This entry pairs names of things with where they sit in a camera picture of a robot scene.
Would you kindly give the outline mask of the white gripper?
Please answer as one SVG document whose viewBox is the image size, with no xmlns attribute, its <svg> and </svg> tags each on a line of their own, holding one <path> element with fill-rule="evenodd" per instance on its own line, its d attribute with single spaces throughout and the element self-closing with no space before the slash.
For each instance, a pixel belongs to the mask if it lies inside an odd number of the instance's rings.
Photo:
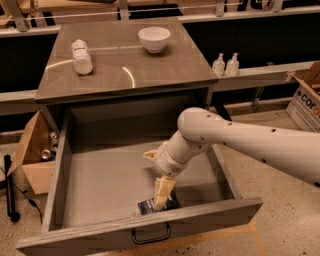
<svg viewBox="0 0 320 256">
<path fill-rule="evenodd" d="M 167 149 L 168 142 L 163 142 L 157 150 L 150 150 L 143 153 L 147 159 L 154 159 L 158 170 L 165 176 L 155 181 L 154 209 L 160 211 L 165 206 L 167 199 L 175 186 L 174 176 L 178 176 L 186 167 L 186 164 L 174 160 Z"/>
</svg>

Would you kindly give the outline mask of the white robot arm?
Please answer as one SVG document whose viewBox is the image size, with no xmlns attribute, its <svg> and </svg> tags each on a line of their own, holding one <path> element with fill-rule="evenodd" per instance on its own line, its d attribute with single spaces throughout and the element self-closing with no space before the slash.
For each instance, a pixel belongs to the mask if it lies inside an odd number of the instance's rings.
<svg viewBox="0 0 320 256">
<path fill-rule="evenodd" d="M 320 134 L 243 124 L 192 107 L 177 119 L 177 131 L 144 156 L 155 162 L 162 176 L 155 182 L 154 209 L 160 211 L 189 161 L 221 144 L 263 162 L 310 185 L 320 183 Z"/>
</svg>

